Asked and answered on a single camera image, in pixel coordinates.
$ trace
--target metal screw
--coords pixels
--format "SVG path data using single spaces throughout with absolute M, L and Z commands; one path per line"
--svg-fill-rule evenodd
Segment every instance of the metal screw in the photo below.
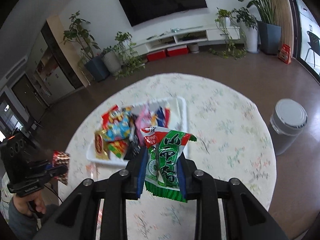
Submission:
M 91 179 L 85 179 L 83 181 L 83 185 L 85 185 L 85 186 L 90 186 L 91 184 L 92 184 L 92 180 Z
M 230 180 L 230 182 L 231 182 L 232 185 L 239 185 L 240 184 L 240 180 L 237 179 L 237 178 L 232 178 Z
M 195 170 L 195 175 L 196 176 L 202 176 L 203 175 L 203 171 L 201 171 L 201 170 Z
M 127 176 L 129 174 L 129 171 L 127 170 L 121 170 L 119 171 L 120 176 Z

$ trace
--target trash can lid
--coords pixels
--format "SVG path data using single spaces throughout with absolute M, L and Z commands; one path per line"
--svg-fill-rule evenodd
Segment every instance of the trash can lid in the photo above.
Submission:
M 284 98 L 277 102 L 276 114 L 281 122 L 297 129 L 304 127 L 308 119 L 304 108 L 289 98 Z

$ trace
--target pink snack package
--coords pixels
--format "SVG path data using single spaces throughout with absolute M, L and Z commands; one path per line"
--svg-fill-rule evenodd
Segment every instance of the pink snack package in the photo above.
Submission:
M 139 145 L 144 146 L 145 142 L 143 139 L 143 136 L 141 134 L 140 129 L 149 127 L 151 125 L 151 113 L 149 110 L 149 104 L 146 104 L 141 113 L 139 114 L 137 120 L 136 120 L 136 127 L 137 127 L 137 135 L 139 139 Z

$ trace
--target red bag on floor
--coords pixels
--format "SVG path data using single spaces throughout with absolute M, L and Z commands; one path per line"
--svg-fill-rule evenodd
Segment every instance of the red bag on floor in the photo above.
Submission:
M 290 64 L 291 63 L 290 52 L 291 52 L 290 46 L 288 46 L 287 44 L 283 44 L 279 52 L 278 58 L 282 60 L 284 63 Z

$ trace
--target gray trash can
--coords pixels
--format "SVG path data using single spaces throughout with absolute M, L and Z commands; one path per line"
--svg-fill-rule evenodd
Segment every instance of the gray trash can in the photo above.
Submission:
M 276 155 L 289 148 L 303 131 L 307 120 L 306 111 L 296 101 L 284 98 L 277 102 L 268 125 Z

